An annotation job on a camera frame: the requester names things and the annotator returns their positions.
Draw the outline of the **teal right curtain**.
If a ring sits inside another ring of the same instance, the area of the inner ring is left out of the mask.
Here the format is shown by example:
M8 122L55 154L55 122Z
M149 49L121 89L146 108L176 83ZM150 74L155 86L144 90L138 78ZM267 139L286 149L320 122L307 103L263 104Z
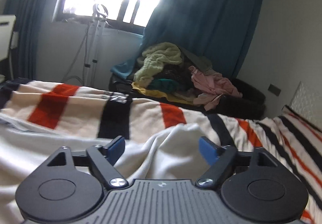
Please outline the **teal right curtain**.
M258 22L262 0L160 0L143 32L141 50L161 42L181 46L236 77Z

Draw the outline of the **light green knit garment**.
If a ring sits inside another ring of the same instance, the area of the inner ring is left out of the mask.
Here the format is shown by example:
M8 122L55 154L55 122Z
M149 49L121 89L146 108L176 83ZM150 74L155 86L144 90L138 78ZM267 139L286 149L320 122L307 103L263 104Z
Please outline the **light green knit garment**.
M166 64L180 65L182 62L181 51L175 44L164 42L151 45L137 58L140 69L134 74L134 82L147 88Z

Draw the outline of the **wall power socket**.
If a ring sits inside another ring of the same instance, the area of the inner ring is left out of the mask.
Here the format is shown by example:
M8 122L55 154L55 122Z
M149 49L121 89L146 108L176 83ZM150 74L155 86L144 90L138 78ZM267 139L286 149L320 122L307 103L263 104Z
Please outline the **wall power socket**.
M280 93L281 93L281 89L276 87L275 85L273 84L270 84L268 89L267 89L270 93L274 94L275 96L279 96Z

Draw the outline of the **striped bed blanket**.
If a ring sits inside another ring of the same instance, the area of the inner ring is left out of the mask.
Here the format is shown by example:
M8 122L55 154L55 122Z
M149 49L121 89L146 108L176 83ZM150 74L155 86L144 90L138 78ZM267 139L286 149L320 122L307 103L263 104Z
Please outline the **striped bed blanket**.
M321 130L290 107L260 121L205 115L149 99L28 79L1 87L1 223L20 223L15 191L55 150L127 140L116 163L128 180L196 179L207 169L200 136L251 152L263 147L307 187L305 223L321 223Z

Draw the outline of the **white zip-up garment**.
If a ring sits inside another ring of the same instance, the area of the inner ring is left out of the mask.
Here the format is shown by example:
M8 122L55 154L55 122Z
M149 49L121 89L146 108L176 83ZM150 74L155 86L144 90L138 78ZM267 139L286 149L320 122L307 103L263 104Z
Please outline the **white zip-up garment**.
M196 124L179 124L153 134L143 143L93 139L60 134L32 126L7 115L1 116L1 223L20 223L15 202L18 185L61 147L82 152L95 147L128 182L135 178L199 178L208 165L198 141L204 132Z

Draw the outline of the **teal curtain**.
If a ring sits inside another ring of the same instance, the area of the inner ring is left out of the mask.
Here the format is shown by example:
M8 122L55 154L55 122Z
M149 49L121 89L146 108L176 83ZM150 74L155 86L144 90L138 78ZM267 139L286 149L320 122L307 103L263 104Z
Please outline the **teal curtain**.
M141 50L161 42L181 46L236 77L258 22L262 0L160 0L143 32Z
M4 0L4 14L16 16L14 31L18 47L11 55L13 78L34 79L37 73L39 40L47 31L46 25L56 19L61 0Z

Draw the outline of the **teal left curtain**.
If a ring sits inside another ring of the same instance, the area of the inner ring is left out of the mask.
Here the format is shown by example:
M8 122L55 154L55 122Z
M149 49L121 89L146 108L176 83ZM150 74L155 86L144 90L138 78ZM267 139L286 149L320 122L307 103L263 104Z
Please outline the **teal left curtain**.
M14 31L18 47L11 55L13 78L34 79L37 73L39 40L47 31L46 25L56 19L61 0L4 0L4 14L16 16Z

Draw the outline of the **white garment steamer stand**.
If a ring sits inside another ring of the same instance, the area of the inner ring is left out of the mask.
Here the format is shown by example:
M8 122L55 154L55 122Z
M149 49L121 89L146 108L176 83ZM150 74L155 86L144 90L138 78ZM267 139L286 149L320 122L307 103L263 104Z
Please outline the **white garment steamer stand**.
M67 82L69 80L75 79L83 86L92 87L94 85L99 55L98 45L101 42L105 25L109 24L107 21L108 15L109 12L104 5L93 5L93 13L90 21L87 24L87 28L85 29L85 34L71 64L69 65L62 78L62 82ZM77 75L70 75L83 47L85 48L85 53L83 60L82 77L79 77Z

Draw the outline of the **pink garment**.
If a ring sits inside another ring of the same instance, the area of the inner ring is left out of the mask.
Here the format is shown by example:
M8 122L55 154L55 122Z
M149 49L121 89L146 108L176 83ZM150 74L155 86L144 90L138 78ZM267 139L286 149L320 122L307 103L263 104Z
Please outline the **pink garment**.
M213 72L211 75L205 75L194 66L190 66L189 71L194 87L201 91L201 94L194 98L194 105L201 105L206 111L209 111L217 107L224 95L242 98L242 93L222 74Z

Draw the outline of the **black fuzzy garment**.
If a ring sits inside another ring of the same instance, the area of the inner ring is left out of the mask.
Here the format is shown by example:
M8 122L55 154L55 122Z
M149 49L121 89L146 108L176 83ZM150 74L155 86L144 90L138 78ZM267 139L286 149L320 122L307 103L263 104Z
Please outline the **black fuzzy garment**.
M265 95L242 80L232 79L231 83L242 94L242 97L221 96L215 112L240 119L260 120L266 110Z

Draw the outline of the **white black chair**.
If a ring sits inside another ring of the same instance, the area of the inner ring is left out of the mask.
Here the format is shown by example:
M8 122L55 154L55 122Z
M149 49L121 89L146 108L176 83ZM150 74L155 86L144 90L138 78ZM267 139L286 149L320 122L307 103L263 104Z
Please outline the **white black chair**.
M16 16L1 15L1 62L8 61L8 76L1 73L1 82L5 78L14 79L11 50L18 47L18 32L14 32Z

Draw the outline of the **dark green garment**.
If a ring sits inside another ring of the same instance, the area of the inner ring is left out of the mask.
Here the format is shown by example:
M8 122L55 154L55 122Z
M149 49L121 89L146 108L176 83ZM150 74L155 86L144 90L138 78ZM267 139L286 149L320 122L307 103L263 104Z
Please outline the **dark green garment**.
M175 92L181 85L172 79L154 79L147 87L151 90L159 90L165 93Z

